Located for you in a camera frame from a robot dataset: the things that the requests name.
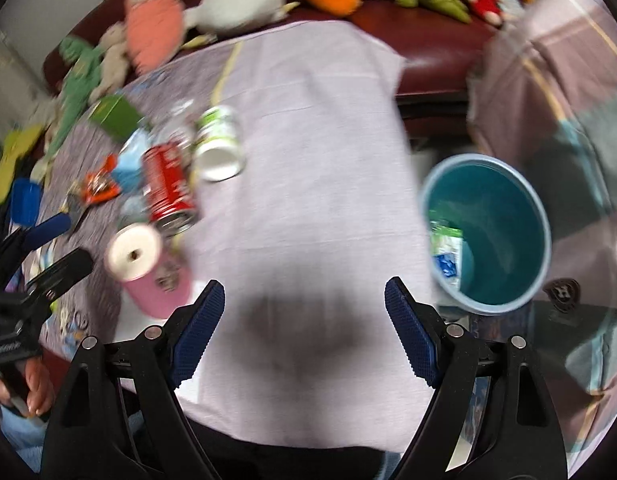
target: teal bucket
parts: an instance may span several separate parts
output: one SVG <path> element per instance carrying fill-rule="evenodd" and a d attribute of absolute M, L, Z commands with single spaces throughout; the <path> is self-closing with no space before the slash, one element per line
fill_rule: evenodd
<path fill-rule="evenodd" d="M 435 166 L 424 182 L 421 210 L 463 233 L 460 288 L 431 257 L 440 286 L 469 312 L 494 316 L 528 303 L 546 278 L 551 235 L 537 193 L 496 158 L 467 153 Z"/>

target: patch logo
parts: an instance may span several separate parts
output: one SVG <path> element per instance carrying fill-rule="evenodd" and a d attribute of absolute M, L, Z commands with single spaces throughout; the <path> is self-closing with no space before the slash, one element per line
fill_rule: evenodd
<path fill-rule="evenodd" d="M 581 287 L 572 278 L 560 278 L 544 285 L 544 292 L 548 294 L 553 306 L 565 314 L 572 312 L 579 304 Z"/>

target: red leather sofa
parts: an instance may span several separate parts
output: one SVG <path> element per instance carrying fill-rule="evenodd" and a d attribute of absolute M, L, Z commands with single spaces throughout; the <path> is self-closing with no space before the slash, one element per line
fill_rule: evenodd
<path fill-rule="evenodd" d="M 287 22 L 335 19 L 298 1 L 302 5 Z M 193 7 L 200 0 L 184 2 Z M 96 44 L 112 23 L 123 20 L 124 0 L 104 0 L 70 33 Z M 495 29 L 477 18 L 466 25 L 428 9 L 404 9 L 393 0 L 364 0 L 348 20 L 406 58 L 396 101 L 411 138 L 466 132 L 466 73 Z M 48 54 L 44 75 L 51 89 L 58 90 L 67 70 L 57 49 Z"/>

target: red soda can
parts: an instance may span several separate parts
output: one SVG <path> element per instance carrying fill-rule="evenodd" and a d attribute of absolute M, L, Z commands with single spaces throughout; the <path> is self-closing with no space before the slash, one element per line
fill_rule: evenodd
<path fill-rule="evenodd" d="M 165 236 L 186 231 L 198 219 L 174 142 L 157 144 L 142 156 L 150 221 Z"/>

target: metal screw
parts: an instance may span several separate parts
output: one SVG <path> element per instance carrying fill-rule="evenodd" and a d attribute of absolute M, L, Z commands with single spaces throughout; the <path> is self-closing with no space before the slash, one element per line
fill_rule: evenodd
<path fill-rule="evenodd" d="M 162 329 L 157 325 L 149 326 L 144 330 L 144 337 L 146 339 L 157 339 L 160 335 L 162 335 Z"/>
<path fill-rule="evenodd" d="M 90 350 L 97 344 L 97 338 L 95 336 L 88 336 L 82 341 L 82 346 L 87 350 Z"/>
<path fill-rule="evenodd" d="M 446 333 L 451 337 L 461 337 L 464 335 L 464 329 L 461 325 L 453 323 L 446 327 Z"/>
<path fill-rule="evenodd" d="M 521 335 L 511 337 L 511 343 L 515 348 L 522 349 L 526 346 L 526 340 Z"/>

